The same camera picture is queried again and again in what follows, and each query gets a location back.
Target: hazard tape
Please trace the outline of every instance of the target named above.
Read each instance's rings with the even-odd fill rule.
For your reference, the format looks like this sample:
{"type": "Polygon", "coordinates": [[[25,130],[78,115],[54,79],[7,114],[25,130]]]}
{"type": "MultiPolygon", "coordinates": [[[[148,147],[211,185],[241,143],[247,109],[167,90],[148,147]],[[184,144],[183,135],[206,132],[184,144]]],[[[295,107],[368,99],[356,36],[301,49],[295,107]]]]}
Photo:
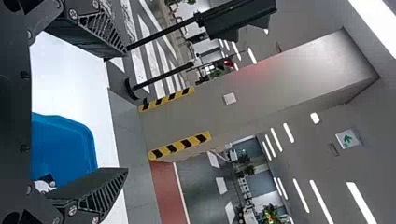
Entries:
{"type": "Polygon", "coordinates": [[[188,96],[194,92],[195,92],[194,87],[188,87],[182,91],[177,91],[158,100],[151,101],[149,104],[139,106],[139,112],[149,111],[150,109],[156,108],[161,105],[165,105],[183,96],[188,96]]]}
{"type": "Polygon", "coordinates": [[[187,137],[169,145],[151,150],[148,153],[148,159],[151,161],[156,161],[162,157],[178,153],[179,151],[187,149],[189,147],[201,145],[202,143],[210,141],[211,139],[212,136],[210,135],[210,132],[198,133],[194,136],[187,137]]]}

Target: linear led light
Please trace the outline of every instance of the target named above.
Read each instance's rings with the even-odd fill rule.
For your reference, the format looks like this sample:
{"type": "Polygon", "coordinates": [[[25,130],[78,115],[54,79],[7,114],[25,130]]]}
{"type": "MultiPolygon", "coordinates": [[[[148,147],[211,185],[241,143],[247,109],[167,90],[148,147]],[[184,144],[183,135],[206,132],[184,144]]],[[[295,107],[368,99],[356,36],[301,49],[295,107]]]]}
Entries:
{"type": "Polygon", "coordinates": [[[314,124],[318,124],[320,122],[319,115],[317,113],[312,113],[311,114],[311,119],[314,121],[314,124]]]}
{"type": "Polygon", "coordinates": [[[268,137],[267,134],[265,135],[265,140],[267,140],[268,147],[270,147],[271,152],[272,152],[272,154],[273,154],[273,157],[275,158],[275,157],[276,157],[276,154],[275,154],[274,148],[272,147],[270,138],[268,137]]]}
{"type": "Polygon", "coordinates": [[[283,151],[283,148],[282,148],[282,146],[280,145],[279,139],[277,139],[275,130],[274,130],[273,128],[271,128],[271,133],[273,134],[273,137],[274,137],[274,139],[275,139],[277,148],[279,149],[280,152],[282,152],[282,151],[283,151]]]}
{"type": "Polygon", "coordinates": [[[247,49],[247,53],[248,53],[248,56],[250,56],[251,61],[252,61],[254,64],[256,64],[256,63],[257,63],[257,60],[256,60],[256,57],[255,57],[254,54],[253,54],[253,50],[251,50],[251,48],[248,48],[248,49],[247,49]]]}
{"type": "Polygon", "coordinates": [[[349,188],[349,191],[352,193],[355,202],[358,204],[359,209],[363,213],[364,218],[366,218],[367,223],[376,224],[376,220],[373,216],[373,213],[370,211],[370,208],[367,206],[366,201],[364,201],[363,196],[361,196],[361,192],[359,191],[358,186],[356,186],[356,184],[353,182],[346,182],[346,185],[349,188]]]}
{"type": "Polygon", "coordinates": [[[282,196],[282,191],[280,191],[279,184],[277,184],[277,180],[276,180],[275,177],[274,177],[274,182],[275,182],[275,185],[276,185],[277,192],[279,193],[280,196],[282,196]]]}
{"type": "Polygon", "coordinates": [[[279,181],[279,186],[280,186],[280,188],[282,189],[283,196],[285,196],[285,199],[287,200],[287,199],[288,199],[288,194],[286,193],[285,188],[283,187],[283,183],[282,183],[282,181],[280,180],[280,178],[278,178],[277,180],[279,181]]]}
{"type": "Polygon", "coordinates": [[[303,203],[304,209],[306,213],[309,213],[309,207],[308,204],[306,203],[305,197],[303,195],[303,192],[300,189],[300,185],[298,184],[297,180],[294,178],[293,179],[294,187],[297,189],[297,193],[300,196],[300,200],[303,203]]]}
{"type": "Polygon", "coordinates": [[[262,142],[262,146],[264,147],[264,150],[265,150],[265,153],[267,154],[268,160],[271,161],[272,158],[271,158],[270,152],[268,151],[268,148],[267,148],[267,146],[265,145],[264,142],[262,142]]]}
{"type": "Polygon", "coordinates": [[[236,56],[238,56],[239,61],[242,61],[242,57],[239,54],[238,47],[236,46],[235,42],[232,42],[232,43],[233,43],[233,50],[235,50],[236,56]]]}
{"type": "Polygon", "coordinates": [[[323,198],[320,195],[320,192],[318,190],[317,185],[315,184],[315,181],[310,180],[309,184],[311,185],[311,188],[314,191],[315,196],[317,196],[318,202],[323,210],[324,216],[327,218],[327,221],[329,222],[329,224],[334,224],[334,222],[332,221],[332,216],[330,216],[330,212],[327,209],[326,203],[324,203],[323,198]]]}
{"type": "Polygon", "coordinates": [[[227,50],[230,50],[230,46],[228,45],[227,40],[224,40],[224,44],[225,44],[225,47],[227,48],[227,50]]]}
{"type": "Polygon", "coordinates": [[[293,134],[290,131],[289,125],[287,123],[283,123],[283,128],[285,129],[286,134],[288,135],[288,138],[291,143],[294,143],[294,137],[293,134]]]}
{"type": "Polygon", "coordinates": [[[396,59],[396,15],[382,0],[349,0],[349,3],[396,59]]]}

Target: blue object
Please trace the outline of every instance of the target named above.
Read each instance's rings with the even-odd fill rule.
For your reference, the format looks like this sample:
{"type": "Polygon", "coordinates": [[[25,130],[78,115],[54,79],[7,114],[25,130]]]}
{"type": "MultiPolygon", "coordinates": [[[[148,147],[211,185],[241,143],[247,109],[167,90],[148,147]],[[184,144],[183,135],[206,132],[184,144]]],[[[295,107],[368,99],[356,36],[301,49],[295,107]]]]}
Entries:
{"type": "Polygon", "coordinates": [[[52,174],[61,187],[98,168],[93,135],[60,116],[32,114],[31,178],[52,174]]]}

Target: black beam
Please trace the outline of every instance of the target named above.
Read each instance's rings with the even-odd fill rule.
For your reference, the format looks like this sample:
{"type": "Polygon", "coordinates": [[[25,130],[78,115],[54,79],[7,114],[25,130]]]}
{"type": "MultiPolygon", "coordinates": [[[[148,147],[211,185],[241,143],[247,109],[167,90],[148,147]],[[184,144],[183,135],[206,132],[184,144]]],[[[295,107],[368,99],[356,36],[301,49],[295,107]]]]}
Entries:
{"type": "Polygon", "coordinates": [[[155,33],[154,35],[150,35],[150,36],[148,36],[146,38],[138,40],[138,41],[134,42],[133,44],[128,45],[126,48],[127,48],[128,51],[136,49],[136,48],[138,48],[138,47],[140,47],[142,45],[147,44],[148,42],[150,42],[152,40],[160,38],[163,35],[168,35],[168,34],[174,32],[174,31],[176,31],[176,30],[178,30],[178,29],[180,29],[182,27],[185,27],[187,25],[190,25],[190,24],[192,24],[194,22],[196,22],[195,17],[191,17],[191,18],[187,19],[186,21],[183,21],[181,23],[178,23],[178,24],[175,24],[173,26],[170,26],[170,27],[168,27],[168,28],[166,28],[164,30],[161,30],[160,32],[155,33]]]}
{"type": "Polygon", "coordinates": [[[171,70],[171,71],[169,71],[169,72],[167,72],[167,73],[164,73],[164,74],[162,74],[162,75],[160,75],[160,76],[151,78],[151,79],[149,79],[149,80],[147,80],[147,81],[145,81],[145,82],[142,82],[142,83],[140,83],[140,84],[137,84],[137,85],[133,86],[133,87],[132,87],[132,90],[133,90],[133,91],[140,90],[140,89],[142,89],[142,88],[144,88],[144,87],[146,87],[146,86],[148,86],[148,85],[150,85],[150,84],[152,84],[152,83],[154,83],[154,82],[157,82],[157,81],[159,81],[159,80],[162,80],[162,79],[164,79],[164,78],[166,78],[166,77],[170,77],[170,76],[172,76],[172,75],[174,75],[174,74],[176,74],[176,73],[182,72],[182,71],[184,71],[184,70],[186,70],[186,69],[189,69],[189,68],[191,68],[191,67],[193,67],[193,66],[194,66],[194,63],[193,63],[193,62],[187,62],[187,63],[184,64],[183,66],[180,66],[180,67],[178,67],[178,68],[175,68],[174,70],[171,70]]]}

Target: red floor stripe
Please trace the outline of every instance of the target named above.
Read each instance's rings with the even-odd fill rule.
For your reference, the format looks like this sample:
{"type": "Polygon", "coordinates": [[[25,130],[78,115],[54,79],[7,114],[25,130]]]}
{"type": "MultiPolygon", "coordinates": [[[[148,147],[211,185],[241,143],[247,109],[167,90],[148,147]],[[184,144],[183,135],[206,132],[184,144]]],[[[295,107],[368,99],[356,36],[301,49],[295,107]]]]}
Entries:
{"type": "Polygon", "coordinates": [[[187,224],[173,163],[150,161],[163,224],[187,224]]]}

